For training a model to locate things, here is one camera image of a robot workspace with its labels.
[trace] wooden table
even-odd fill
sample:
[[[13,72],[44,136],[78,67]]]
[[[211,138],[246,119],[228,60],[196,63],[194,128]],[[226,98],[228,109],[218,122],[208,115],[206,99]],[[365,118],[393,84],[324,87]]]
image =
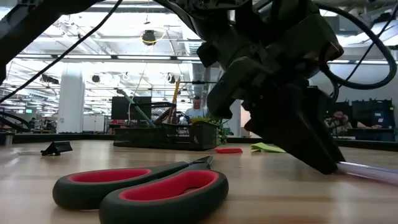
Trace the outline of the wooden table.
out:
[[[94,224],[98,212],[71,212],[52,200],[55,181],[95,169],[159,166],[213,155],[212,168],[226,174],[229,195],[203,223],[397,223],[398,187],[347,175],[321,175],[288,154],[187,152],[113,147],[111,141],[73,141],[73,152],[60,157],[18,156],[48,143],[0,148],[1,224]],[[345,149],[348,159],[371,159],[380,151]]]

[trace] scissor handle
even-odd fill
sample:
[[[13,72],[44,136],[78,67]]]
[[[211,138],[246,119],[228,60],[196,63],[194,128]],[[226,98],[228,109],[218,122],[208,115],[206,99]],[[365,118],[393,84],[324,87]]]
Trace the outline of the scissor handle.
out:
[[[55,203],[70,210],[98,209],[110,192],[160,179],[188,167],[186,162],[164,166],[107,169],[66,175],[52,190]]]
[[[191,170],[151,183],[116,190],[99,208],[102,224],[195,223],[215,210],[228,194],[228,180],[220,172]]]

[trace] black crate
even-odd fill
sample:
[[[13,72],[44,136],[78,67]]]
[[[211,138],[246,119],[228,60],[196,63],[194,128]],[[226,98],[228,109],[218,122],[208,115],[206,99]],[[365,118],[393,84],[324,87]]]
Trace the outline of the black crate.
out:
[[[151,128],[144,117],[135,109],[138,106],[144,114],[156,125],[167,123],[170,110],[174,110],[175,104],[169,102],[155,103],[136,103],[130,107],[130,125],[129,128]]]
[[[158,128],[115,129],[114,146],[204,151],[217,146],[217,126],[162,124]]]

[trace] man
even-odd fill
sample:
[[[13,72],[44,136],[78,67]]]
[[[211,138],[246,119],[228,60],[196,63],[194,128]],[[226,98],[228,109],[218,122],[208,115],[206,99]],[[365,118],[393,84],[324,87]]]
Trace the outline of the man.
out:
[[[378,129],[381,128],[380,125],[374,125],[371,127],[366,126],[365,124],[352,120],[352,124],[348,121],[348,116],[344,114],[342,111],[335,111],[333,113],[332,118],[328,118],[325,120],[326,126],[332,130],[332,133],[335,135],[339,135],[341,133],[347,132],[350,128],[373,128]]]
[[[205,118],[207,114],[207,109],[202,108],[201,106],[201,99],[199,96],[196,96],[193,99],[193,106],[192,108],[187,109],[185,112],[187,116],[189,116],[190,119],[192,118]]]
[[[29,121],[29,124],[30,124],[30,128],[31,129],[35,129],[36,128],[36,118],[32,118],[30,121]]]

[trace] wire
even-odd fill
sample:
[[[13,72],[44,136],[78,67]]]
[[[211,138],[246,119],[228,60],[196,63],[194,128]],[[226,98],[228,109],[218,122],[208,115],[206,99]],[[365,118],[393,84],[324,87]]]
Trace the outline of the wire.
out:
[[[8,73],[7,73],[6,80],[8,80],[8,76],[9,76],[10,73],[11,73],[11,69],[12,69],[12,64],[13,64],[13,63],[14,63],[14,60],[12,60],[11,63],[10,63],[10,67],[9,67],[9,69],[8,69]]]
[[[373,89],[380,88],[382,86],[387,85],[396,75],[397,64],[396,64],[396,61],[394,60],[393,56],[391,55],[389,49],[383,44],[383,42],[380,40],[380,38],[376,34],[374,34],[374,32],[368,26],[366,26],[362,21],[360,21],[358,18],[356,18],[355,16],[351,15],[350,13],[348,13],[348,12],[342,10],[342,9],[335,8],[335,7],[332,7],[332,6],[327,6],[327,5],[324,5],[324,4],[321,4],[321,3],[316,3],[316,5],[320,9],[324,9],[324,10],[327,10],[327,11],[335,12],[335,13],[347,18],[348,20],[353,22],[355,25],[357,25],[360,29],[362,29],[364,31],[364,33],[367,34],[371,40],[373,40],[373,44],[376,44],[376,46],[380,49],[380,51],[382,52],[383,56],[386,58],[389,66],[390,66],[390,72],[388,73],[387,77],[385,79],[383,79],[383,80],[381,80],[381,81],[379,81],[377,83],[373,83],[373,84],[361,84],[361,83],[349,82],[348,79],[345,80],[343,78],[340,78],[339,76],[335,75],[332,71],[330,71],[329,66],[327,64],[321,65],[320,66],[320,70],[332,82],[337,83],[337,84],[339,84],[341,86],[352,88],[352,89],[373,90]],[[396,14],[397,9],[398,9],[398,4],[394,8],[393,15]]]
[[[394,10],[392,11],[391,18],[386,22],[384,27],[381,29],[380,33],[377,35],[378,38],[380,38],[381,34],[387,29],[388,25],[391,23],[392,19],[396,16],[398,10],[398,3],[394,7]],[[372,47],[374,46],[374,42],[371,43],[371,45],[368,47],[368,49],[365,51],[365,53],[362,55],[361,60],[356,64],[354,67],[353,71],[351,74],[346,78],[346,81],[348,81],[355,73],[355,71],[358,69],[358,67],[361,65],[362,61],[365,59],[365,57],[368,55],[368,53],[371,51]]]
[[[41,71],[39,71],[36,75],[34,75],[32,78],[30,78],[29,80],[27,80],[23,85],[21,85],[20,87],[16,88],[14,91],[12,91],[11,93],[9,93],[8,95],[6,95],[5,97],[1,98],[0,103],[3,103],[4,101],[6,101],[7,99],[9,99],[10,97],[14,96],[15,94],[18,93],[18,91],[24,89],[25,87],[27,87],[29,84],[31,84],[35,79],[39,78],[42,74],[44,74],[49,68],[51,68],[52,66],[54,66],[56,63],[58,63],[59,61],[61,61],[66,55],[68,55],[73,49],[75,49],[79,44],[81,44],[83,41],[85,41],[89,36],[91,36],[92,34],[94,34],[98,29],[101,28],[102,25],[105,24],[105,22],[112,16],[112,14],[116,11],[116,9],[119,7],[119,5],[123,2],[123,0],[118,0],[117,3],[113,6],[113,8],[108,12],[108,14],[104,17],[104,19],[96,26],[94,27],[91,31],[89,31],[86,35],[84,35],[81,39],[77,40],[71,47],[69,47],[69,49],[67,49],[63,54],[61,54],[57,59],[55,59],[53,62],[51,62],[50,64],[48,64],[45,68],[43,68]],[[9,114],[9,113],[5,113],[5,112],[0,112],[1,115],[3,116],[8,116],[10,118],[14,118],[17,119],[16,116]],[[0,122],[10,126],[11,128],[14,128],[17,131],[21,131],[21,132],[29,132],[30,129],[27,128],[22,128],[10,121],[8,121],[6,118],[4,117],[0,117]],[[19,118],[17,119],[18,121],[21,121],[23,124],[28,124],[27,121]]]
[[[105,24],[105,22],[112,16],[112,14],[116,11],[116,9],[119,7],[119,5],[123,2],[123,0],[118,0],[117,3],[113,6],[113,8],[108,12],[108,14],[104,17],[104,19],[96,26],[94,27],[91,31],[89,31],[86,35],[84,35],[81,39],[77,40],[76,43],[74,43],[68,50],[66,50],[63,54],[61,54],[57,59],[55,59],[53,62],[48,64],[45,68],[43,68],[41,71],[39,71],[36,75],[34,75],[32,78],[30,78],[28,81],[26,81],[23,85],[21,85],[19,88],[8,94],[7,96],[3,97],[0,100],[0,103],[4,102],[5,100],[9,99],[10,97],[14,96],[18,91],[22,90],[25,88],[27,85],[31,84],[36,78],[41,76],[43,73],[45,73],[49,68],[54,66],[56,63],[61,61],[67,54],[69,54],[73,49],[75,49],[79,44],[81,44],[83,41],[85,41],[89,36],[94,34],[98,29],[101,28],[102,25]]]
[[[150,22],[148,22],[148,16],[149,16],[149,0],[148,0],[148,5],[147,5],[147,19],[146,19],[146,22],[144,24],[150,23]]]
[[[139,79],[139,81],[138,81],[138,85],[137,85],[137,87],[136,87],[136,90],[135,90],[134,93],[132,94],[131,100],[133,100],[134,97],[136,96],[136,93],[137,93],[137,91],[138,91],[138,87],[139,87],[139,85],[141,84],[142,78],[144,77],[144,72],[145,72],[145,69],[147,68],[147,65],[148,65],[148,63],[145,63],[145,67],[144,67],[144,69],[143,69],[143,71],[142,71],[142,74],[141,74],[141,77],[140,77],[140,79]],[[130,125],[130,122],[131,122],[130,107],[131,107],[131,103],[129,103],[129,109],[128,109],[129,125]]]
[[[331,84],[333,85],[333,93],[331,94],[332,95],[331,100],[332,100],[332,102],[336,103],[340,89],[339,89],[337,83],[331,81]]]

